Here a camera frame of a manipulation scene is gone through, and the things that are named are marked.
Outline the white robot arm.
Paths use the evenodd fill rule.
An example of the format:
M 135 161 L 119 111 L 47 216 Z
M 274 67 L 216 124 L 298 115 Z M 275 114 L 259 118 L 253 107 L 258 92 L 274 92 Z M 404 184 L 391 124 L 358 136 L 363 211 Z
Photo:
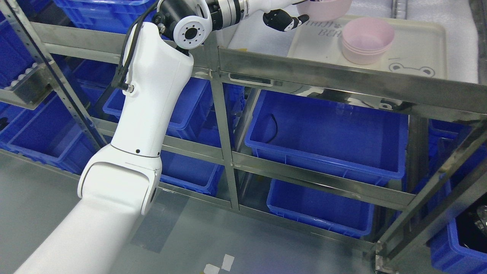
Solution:
M 249 11 L 247 0 L 160 0 L 130 26 L 112 82 L 126 96 L 114 136 L 85 166 L 78 204 L 17 274 L 111 270 L 136 220 L 153 204 L 165 133 L 193 71 L 188 51 Z

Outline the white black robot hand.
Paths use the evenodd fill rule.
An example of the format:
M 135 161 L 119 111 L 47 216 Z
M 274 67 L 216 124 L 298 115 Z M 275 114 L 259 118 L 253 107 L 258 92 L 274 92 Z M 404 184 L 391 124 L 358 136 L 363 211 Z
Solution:
M 261 11 L 266 26 L 280 32 L 288 32 L 310 20 L 307 14 L 294 17 L 284 10 L 288 6 L 298 5 L 302 2 L 304 0 L 245 0 L 245 17 Z

